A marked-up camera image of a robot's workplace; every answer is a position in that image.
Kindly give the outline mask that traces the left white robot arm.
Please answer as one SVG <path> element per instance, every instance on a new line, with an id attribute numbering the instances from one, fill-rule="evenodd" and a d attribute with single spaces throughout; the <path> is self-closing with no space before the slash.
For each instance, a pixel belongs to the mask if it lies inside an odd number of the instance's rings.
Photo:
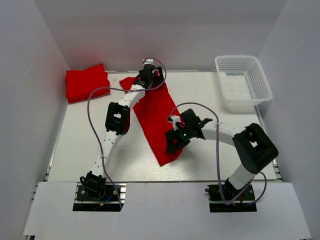
<path id="1" fill-rule="evenodd" d="M 101 164 L 95 163 L 92 167 L 92 173 L 96 176 L 101 175 L 106 177 L 110 183 L 114 181 L 110 178 L 106 170 L 106 163 L 110 161 L 112 155 L 122 137 L 130 128 L 131 110 L 133 107 L 146 95 L 146 92 L 160 88 L 167 78 L 167 71 L 164 65 L 156 66 L 155 62 L 159 60 L 155 58 L 145 58 L 143 61 L 143 69 L 138 72 L 138 75 L 133 81 L 133 85 L 129 90 L 110 87 L 110 90 L 122 91 L 126 94 L 116 102 L 110 102 L 107 108 L 105 120 L 105 137 L 100 140 L 90 116 L 90 101 L 93 95 L 104 90 L 104 87 L 99 87 L 93 90 L 87 100 L 87 117 L 93 133 L 98 141 L 100 155 L 98 160 Z"/>

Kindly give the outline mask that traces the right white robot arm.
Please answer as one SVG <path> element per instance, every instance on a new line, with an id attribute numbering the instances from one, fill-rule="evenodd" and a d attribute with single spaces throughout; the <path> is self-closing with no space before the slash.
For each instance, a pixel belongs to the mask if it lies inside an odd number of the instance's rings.
<path id="1" fill-rule="evenodd" d="M 165 133 L 167 154 L 184 148 L 192 138 L 215 140 L 235 147 L 241 164 L 224 184 L 226 195 L 233 200 L 242 196 L 245 185 L 279 155 L 274 143 L 257 123 L 238 127 L 211 118 L 200 119 L 191 108 L 180 116 L 169 116 L 167 121 L 172 124 L 172 129 Z"/>

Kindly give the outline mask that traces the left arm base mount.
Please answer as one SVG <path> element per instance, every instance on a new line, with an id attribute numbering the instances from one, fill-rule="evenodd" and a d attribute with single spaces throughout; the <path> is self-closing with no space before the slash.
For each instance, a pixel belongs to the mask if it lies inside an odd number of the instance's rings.
<path id="1" fill-rule="evenodd" d="M 125 203 L 126 185 L 107 183 L 101 175 L 81 176 L 73 202 L 74 212 L 120 212 Z"/>

